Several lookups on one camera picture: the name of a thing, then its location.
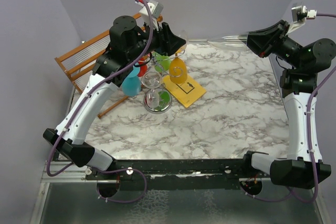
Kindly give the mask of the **green plastic wine glass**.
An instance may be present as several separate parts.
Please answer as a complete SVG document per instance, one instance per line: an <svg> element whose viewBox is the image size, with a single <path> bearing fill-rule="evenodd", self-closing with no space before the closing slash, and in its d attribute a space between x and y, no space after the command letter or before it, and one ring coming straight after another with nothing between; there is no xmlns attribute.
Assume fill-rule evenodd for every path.
<svg viewBox="0 0 336 224"><path fill-rule="evenodd" d="M161 55L157 52L153 52L152 56L154 57L154 61L156 62L154 68L157 72L161 73L162 70L169 70L171 64L171 59L169 58L169 56Z"/></svg>

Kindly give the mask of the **clear wine glass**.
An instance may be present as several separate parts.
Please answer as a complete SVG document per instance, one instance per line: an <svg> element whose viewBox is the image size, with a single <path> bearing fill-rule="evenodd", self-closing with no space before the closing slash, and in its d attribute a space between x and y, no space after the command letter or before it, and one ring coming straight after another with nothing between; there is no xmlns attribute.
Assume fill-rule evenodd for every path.
<svg viewBox="0 0 336 224"><path fill-rule="evenodd" d="M150 109L155 109L160 104L160 95L157 88L160 87L162 76L157 71L148 71L142 77L142 84L148 88L145 94L145 102Z"/></svg>
<svg viewBox="0 0 336 224"><path fill-rule="evenodd" d="M238 35L225 33L208 39L190 39L186 31L183 30L178 36L185 39L187 44L209 45L217 49L229 51L250 51L247 46L248 33L240 33Z"/></svg>

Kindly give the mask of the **orange plastic wine glass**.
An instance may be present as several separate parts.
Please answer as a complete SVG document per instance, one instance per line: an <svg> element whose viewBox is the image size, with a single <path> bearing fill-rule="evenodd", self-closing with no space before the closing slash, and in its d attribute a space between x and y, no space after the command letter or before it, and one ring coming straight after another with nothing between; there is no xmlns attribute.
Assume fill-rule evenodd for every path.
<svg viewBox="0 0 336 224"><path fill-rule="evenodd" d="M172 61L169 66L169 76L174 84L183 84L187 80L187 67L181 59L184 53L185 49L181 49L171 56Z"/></svg>

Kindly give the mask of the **red plastic wine glass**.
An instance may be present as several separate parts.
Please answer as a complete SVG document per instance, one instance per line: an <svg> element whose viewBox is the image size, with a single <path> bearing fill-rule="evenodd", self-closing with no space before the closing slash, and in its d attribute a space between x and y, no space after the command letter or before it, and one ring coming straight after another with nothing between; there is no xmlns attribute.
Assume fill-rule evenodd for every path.
<svg viewBox="0 0 336 224"><path fill-rule="evenodd" d="M148 62L148 56L144 56L140 59L140 61L138 62L138 64L140 65L140 71L138 73L138 77L142 77L146 71L147 71L147 62Z"/></svg>

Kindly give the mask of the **blue plastic wine glass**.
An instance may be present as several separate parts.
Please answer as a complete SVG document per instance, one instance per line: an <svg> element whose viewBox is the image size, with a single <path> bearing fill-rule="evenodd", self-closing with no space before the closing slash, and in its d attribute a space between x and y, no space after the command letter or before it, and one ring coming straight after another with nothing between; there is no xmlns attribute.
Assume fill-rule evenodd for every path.
<svg viewBox="0 0 336 224"><path fill-rule="evenodd" d="M126 96L136 96L141 91L141 81L138 77L140 67L133 67L122 83L122 91Z"/></svg>

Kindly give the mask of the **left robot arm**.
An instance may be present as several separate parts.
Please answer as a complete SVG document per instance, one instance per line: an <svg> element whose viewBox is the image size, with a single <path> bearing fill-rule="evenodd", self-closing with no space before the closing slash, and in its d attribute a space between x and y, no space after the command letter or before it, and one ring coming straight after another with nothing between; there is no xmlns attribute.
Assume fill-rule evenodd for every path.
<svg viewBox="0 0 336 224"><path fill-rule="evenodd" d="M43 138L78 167L98 169L110 179L115 175L113 157L85 142L88 130L102 106L118 90L144 55L156 51L171 56L185 45L168 23L159 27L149 23L141 29L132 16L120 16L109 29L110 42L94 64L87 86L65 119L55 128L46 129Z"/></svg>

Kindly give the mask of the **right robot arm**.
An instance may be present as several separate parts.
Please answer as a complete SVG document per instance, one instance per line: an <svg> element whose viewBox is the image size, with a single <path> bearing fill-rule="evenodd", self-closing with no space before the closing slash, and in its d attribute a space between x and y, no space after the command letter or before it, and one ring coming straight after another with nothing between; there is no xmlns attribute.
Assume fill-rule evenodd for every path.
<svg viewBox="0 0 336 224"><path fill-rule="evenodd" d="M248 151L241 171L246 177L264 172L275 185L311 189L331 175L331 166L323 162L319 150L314 112L318 73L330 68L335 42L321 38L302 46L288 36L289 30L289 23L281 20L248 32L246 39L246 46L259 57L274 54L291 65L283 70L279 81L289 123L287 157Z"/></svg>

